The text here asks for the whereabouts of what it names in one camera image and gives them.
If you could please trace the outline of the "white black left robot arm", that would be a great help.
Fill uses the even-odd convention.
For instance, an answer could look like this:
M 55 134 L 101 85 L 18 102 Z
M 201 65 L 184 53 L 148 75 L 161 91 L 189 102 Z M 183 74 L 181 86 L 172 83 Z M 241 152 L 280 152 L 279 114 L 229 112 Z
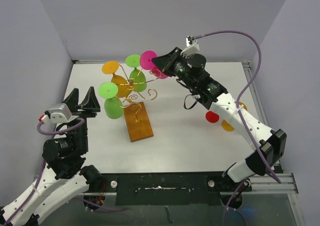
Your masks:
M 88 118 L 101 111 L 93 86 L 82 102 L 74 88 L 44 112 L 37 131 L 49 136 L 43 144 L 43 163 L 37 179 L 15 200 L 0 210 L 2 226 L 38 226 L 57 208 L 80 193 L 95 192 L 103 176 L 94 165 L 85 166 L 89 151 Z

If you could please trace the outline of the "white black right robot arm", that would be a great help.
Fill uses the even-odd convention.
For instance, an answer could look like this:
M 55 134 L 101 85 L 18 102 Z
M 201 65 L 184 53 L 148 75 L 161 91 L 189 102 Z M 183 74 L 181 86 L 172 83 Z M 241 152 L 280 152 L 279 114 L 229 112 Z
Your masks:
M 168 77 L 176 77 L 196 100 L 207 110 L 212 111 L 231 125 L 252 148 L 252 153 L 245 159 L 232 164 L 222 178 L 223 186 L 230 191 L 235 190 L 241 181 L 254 176 L 271 176 L 277 183 L 280 179 L 272 170 L 274 164 L 283 156 L 287 135 L 282 129 L 273 130 L 252 116 L 228 90 L 214 80 L 205 70 L 206 58 L 193 53 L 189 56 L 181 54 L 176 47 L 170 53 L 153 57 L 158 71 Z

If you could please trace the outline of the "pink plastic wine glass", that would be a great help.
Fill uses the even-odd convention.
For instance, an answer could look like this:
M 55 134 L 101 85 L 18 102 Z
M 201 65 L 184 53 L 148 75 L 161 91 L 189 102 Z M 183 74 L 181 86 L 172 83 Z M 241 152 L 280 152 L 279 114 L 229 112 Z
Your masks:
M 156 58 L 157 54 L 152 50 L 143 52 L 140 56 L 139 63 L 142 69 L 150 71 L 156 78 L 166 79 L 168 76 L 161 72 L 159 68 L 152 62 L 153 58 Z

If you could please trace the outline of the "red plastic wine glass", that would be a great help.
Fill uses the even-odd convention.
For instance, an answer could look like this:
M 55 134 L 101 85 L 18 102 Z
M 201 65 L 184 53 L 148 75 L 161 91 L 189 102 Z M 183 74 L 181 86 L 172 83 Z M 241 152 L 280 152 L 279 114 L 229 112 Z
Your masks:
M 205 114 L 205 118 L 210 123 L 217 123 L 220 120 L 220 116 L 212 111 L 208 111 Z

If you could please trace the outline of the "green plastic wine glass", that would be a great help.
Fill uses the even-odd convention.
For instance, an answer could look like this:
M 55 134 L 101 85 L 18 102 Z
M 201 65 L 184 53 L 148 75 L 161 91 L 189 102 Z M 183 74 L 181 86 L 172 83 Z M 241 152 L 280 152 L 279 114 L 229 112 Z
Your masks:
M 117 97 L 118 87 L 113 82 L 102 83 L 98 88 L 98 95 L 105 99 L 104 111 L 108 118 L 119 119 L 124 114 L 122 103 Z
M 129 78 L 133 80 L 133 87 L 135 92 L 143 92 L 147 88 L 146 76 L 140 67 L 140 58 L 139 54 L 131 54 L 125 59 L 125 64 L 133 68 L 130 73 Z

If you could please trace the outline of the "gold wire wine glass rack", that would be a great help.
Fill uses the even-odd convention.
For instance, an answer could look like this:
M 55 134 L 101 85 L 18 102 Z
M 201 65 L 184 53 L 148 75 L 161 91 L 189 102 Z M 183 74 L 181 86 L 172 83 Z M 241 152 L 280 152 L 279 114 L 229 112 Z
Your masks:
M 135 78 L 129 78 L 122 65 L 122 69 L 126 83 L 119 83 L 117 86 L 125 86 L 125 97 L 121 100 L 118 106 L 124 109 L 124 119 L 128 131 L 130 142 L 137 142 L 154 136 L 149 116 L 144 102 L 137 102 L 137 99 L 142 98 L 145 101 L 152 101 L 158 96 L 158 92 L 154 88 L 147 90 L 149 98 L 143 96 L 140 92 L 135 91 L 135 86 L 148 84 L 159 79 L 156 73 L 152 70 L 149 73 L 154 76 L 154 79 L 145 80 L 144 82 L 135 82 Z

